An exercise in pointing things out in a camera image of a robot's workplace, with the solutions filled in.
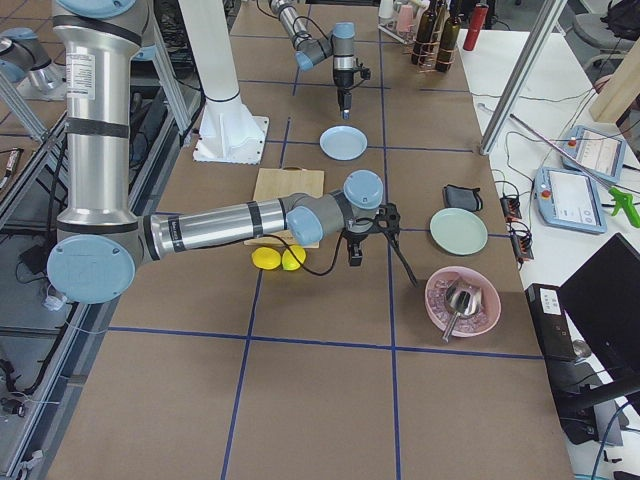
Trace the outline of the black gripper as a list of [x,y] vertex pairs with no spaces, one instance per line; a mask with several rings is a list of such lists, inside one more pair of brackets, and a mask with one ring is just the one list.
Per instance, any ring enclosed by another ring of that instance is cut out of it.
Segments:
[[333,70],[333,82],[337,88],[337,98],[341,118],[349,118],[351,111],[351,93],[349,90],[353,87],[353,71],[352,70]]
[[350,266],[360,266],[362,263],[362,243],[367,239],[367,233],[346,231],[344,238],[347,240],[348,263]]

